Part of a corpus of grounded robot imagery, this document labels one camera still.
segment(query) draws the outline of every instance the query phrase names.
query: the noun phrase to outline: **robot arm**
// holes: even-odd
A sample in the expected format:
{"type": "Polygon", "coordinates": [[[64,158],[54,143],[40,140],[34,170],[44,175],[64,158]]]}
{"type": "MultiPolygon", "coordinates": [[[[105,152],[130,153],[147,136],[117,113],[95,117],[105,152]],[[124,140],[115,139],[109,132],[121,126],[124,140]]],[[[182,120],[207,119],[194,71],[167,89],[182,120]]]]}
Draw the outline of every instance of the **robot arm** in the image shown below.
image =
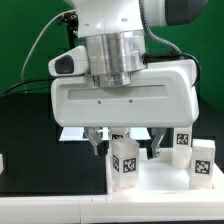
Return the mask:
{"type": "Polygon", "coordinates": [[[193,86],[196,65],[180,58],[145,64],[141,17],[145,13],[150,26],[188,23],[207,0],[140,1],[145,12],[139,0],[65,1],[77,10],[78,37],[84,44],[49,63],[50,73],[58,77],[52,85],[52,103],[61,126],[84,126],[97,152],[102,141],[95,127],[170,128],[194,123],[199,114],[193,86]]]}

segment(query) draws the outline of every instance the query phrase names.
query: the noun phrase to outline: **green wall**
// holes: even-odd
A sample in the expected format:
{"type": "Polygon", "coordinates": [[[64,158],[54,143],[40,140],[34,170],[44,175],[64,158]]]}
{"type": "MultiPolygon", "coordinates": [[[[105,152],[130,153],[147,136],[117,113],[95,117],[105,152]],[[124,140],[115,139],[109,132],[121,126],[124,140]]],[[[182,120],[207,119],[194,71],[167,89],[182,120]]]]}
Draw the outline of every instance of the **green wall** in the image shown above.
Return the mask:
{"type": "MultiPolygon", "coordinates": [[[[63,10],[62,0],[0,1],[0,94],[20,81],[23,62],[45,24],[63,10]]],[[[202,78],[198,92],[206,101],[224,112],[224,1],[210,0],[194,23],[177,27],[154,28],[153,31],[174,43],[183,52],[201,62],[202,78]]],[[[157,45],[147,41],[149,51],[157,45]]],[[[48,77],[48,61],[67,51],[64,26],[52,25],[38,45],[25,73],[25,79],[48,77]]]]}

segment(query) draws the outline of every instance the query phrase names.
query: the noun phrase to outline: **black cable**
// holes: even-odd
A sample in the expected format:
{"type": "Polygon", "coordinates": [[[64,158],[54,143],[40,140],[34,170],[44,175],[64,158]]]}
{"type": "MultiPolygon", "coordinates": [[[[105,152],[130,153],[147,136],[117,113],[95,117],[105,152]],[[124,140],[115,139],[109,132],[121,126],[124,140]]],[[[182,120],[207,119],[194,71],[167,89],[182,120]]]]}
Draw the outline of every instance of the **black cable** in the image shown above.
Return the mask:
{"type": "Polygon", "coordinates": [[[154,62],[161,62],[161,61],[173,61],[173,60],[183,60],[183,59],[191,59],[195,62],[197,67],[197,77],[195,82],[192,86],[195,86],[201,78],[201,66],[197,58],[193,55],[186,54],[186,53],[161,53],[161,54],[144,54],[143,55],[143,63],[154,63],[154,62]]]}
{"type": "Polygon", "coordinates": [[[26,90],[13,92],[13,93],[7,93],[7,94],[4,94],[4,95],[0,96],[0,99],[3,99],[7,96],[15,95],[15,94],[18,94],[18,93],[32,92],[32,91],[38,91],[38,90],[42,90],[42,89],[49,89],[49,88],[50,88],[50,86],[46,86],[46,87],[41,87],[41,88],[26,89],[26,90]]]}
{"type": "Polygon", "coordinates": [[[20,82],[20,83],[17,83],[15,85],[13,85],[12,87],[10,87],[8,90],[6,90],[3,95],[6,95],[6,94],[9,94],[11,91],[13,91],[14,89],[20,87],[20,86],[24,86],[26,84],[29,84],[29,83],[34,83],[34,82],[47,82],[47,81],[53,81],[55,80],[55,78],[40,78],[40,79],[30,79],[30,80],[27,80],[27,81],[24,81],[24,82],[20,82]]]}

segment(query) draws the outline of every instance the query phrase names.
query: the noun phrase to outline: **white platform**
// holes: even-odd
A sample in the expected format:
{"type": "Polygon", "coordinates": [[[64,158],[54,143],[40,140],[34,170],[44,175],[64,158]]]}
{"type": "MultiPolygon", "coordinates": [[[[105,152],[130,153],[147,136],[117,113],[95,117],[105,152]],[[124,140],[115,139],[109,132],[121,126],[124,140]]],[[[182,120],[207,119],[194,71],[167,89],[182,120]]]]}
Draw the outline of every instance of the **white platform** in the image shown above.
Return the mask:
{"type": "MultiPolygon", "coordinates": [[[[224,220],[224,175],[215,166],[212,190],[190,191],[189,171],[170,162],[145,160],[141,151],[140,183],[108,195],[0,198],[0,223],[106,223],[139,221],[224,220]]],[[[109,156],[107,176],[110,177],[109,156]]]]}

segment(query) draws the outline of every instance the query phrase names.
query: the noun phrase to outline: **black table surface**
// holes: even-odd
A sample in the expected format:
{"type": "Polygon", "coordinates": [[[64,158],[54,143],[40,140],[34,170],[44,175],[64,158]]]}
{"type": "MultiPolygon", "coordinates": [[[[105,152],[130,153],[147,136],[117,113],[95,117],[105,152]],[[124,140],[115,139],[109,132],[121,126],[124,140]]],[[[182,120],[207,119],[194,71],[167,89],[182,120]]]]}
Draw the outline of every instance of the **black table surface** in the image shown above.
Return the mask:
{"type": "MultiPolygon", "coordinates": [[[[215,139],[224,168],[224,115],[200,99],[194,138],[215,139]]],[[[17,94],[0,100],[0,196],[106,193],[105,159],[89,142],[59,142],[50,95],[17,94]]]]}

